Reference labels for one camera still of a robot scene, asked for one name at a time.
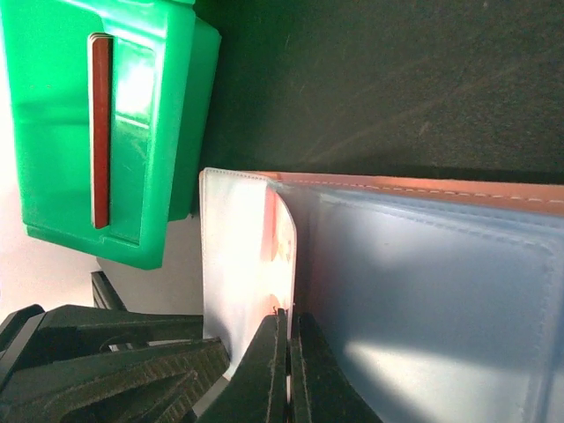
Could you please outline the tan leather card holder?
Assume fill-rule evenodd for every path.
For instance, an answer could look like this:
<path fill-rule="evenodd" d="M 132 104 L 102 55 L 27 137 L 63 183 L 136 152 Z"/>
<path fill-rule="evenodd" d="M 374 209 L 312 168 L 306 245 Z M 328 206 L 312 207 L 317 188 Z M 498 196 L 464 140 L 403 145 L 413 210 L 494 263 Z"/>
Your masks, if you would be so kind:
<path fill-rule="evenodd" d="M 205 169 L 204 334 L 228 376 L 274 312 L 268 188 L 297 231 L 293 315 L 313 315 L 383 420 L 562 421 L 560 185 Z"/>

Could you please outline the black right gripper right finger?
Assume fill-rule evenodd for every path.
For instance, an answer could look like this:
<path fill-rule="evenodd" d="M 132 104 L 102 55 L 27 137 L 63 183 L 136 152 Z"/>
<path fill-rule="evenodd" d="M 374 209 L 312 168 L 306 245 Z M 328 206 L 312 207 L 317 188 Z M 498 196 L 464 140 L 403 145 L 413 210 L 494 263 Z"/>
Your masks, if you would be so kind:
<path fill-rule="evenodd" d="M 290 420 L 369 423 L 381 419 L 346 379 L 315 318 L 297 315 L 290 340 Z"/>

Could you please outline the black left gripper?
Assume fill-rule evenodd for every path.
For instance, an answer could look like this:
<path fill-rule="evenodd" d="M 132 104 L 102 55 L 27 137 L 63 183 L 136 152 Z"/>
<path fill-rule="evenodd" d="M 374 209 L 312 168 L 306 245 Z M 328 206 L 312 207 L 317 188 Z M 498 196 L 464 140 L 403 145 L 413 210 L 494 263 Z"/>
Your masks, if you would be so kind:
<path fill-rule="evenodd" d="M 229 366 L 200 315 L 33 305 L 1 352 L 1 394 L 19 422 L 194 422 Z"/>

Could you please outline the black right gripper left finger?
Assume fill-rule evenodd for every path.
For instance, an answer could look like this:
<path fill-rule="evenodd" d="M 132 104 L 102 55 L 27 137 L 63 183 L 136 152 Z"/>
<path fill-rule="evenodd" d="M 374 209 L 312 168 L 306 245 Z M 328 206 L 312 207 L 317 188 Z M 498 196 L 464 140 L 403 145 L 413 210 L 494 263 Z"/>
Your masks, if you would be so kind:
<path fill-rule="evenodd" d="M 228 385 L 199 422 L 286 422 L 287 316 L 267 315 Z"/>

